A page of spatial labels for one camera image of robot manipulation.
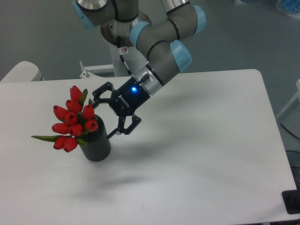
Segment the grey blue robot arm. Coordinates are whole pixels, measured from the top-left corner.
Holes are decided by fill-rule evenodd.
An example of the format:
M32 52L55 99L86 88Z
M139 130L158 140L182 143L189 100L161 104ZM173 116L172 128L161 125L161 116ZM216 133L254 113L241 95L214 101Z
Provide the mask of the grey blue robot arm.
M118 89L107 82L93 91L93 106L107 103L119 118L112 134L128 135L141 122L135 110L191 63L182 40L204 29L205 12L188 0L164 0L167 18L153 25L142 19L136 0L74 0L72 5L87 28L118 22L111 29L116 45L132 46L146 58Z

